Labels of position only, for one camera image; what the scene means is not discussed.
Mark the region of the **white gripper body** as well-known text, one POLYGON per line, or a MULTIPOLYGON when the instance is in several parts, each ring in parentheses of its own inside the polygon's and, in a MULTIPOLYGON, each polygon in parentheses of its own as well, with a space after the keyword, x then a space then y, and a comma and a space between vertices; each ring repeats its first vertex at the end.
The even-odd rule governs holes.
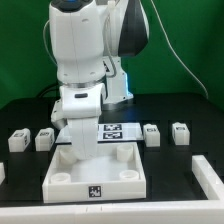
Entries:
POLYGON ((72 147, 79 160, 92 159, 97 155, 98 118, 68 119, 72 147))

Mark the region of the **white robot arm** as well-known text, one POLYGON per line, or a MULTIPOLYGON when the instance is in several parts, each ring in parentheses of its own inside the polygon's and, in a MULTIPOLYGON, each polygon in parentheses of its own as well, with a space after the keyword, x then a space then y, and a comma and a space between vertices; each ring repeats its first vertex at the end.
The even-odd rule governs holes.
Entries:
POLYGON ((123 57, 139 54, 149 40, 140 0, 52 0, 50 37, 57 62, 60 101, 78 159, 97 154, 101 110, 133 99, 123 57))

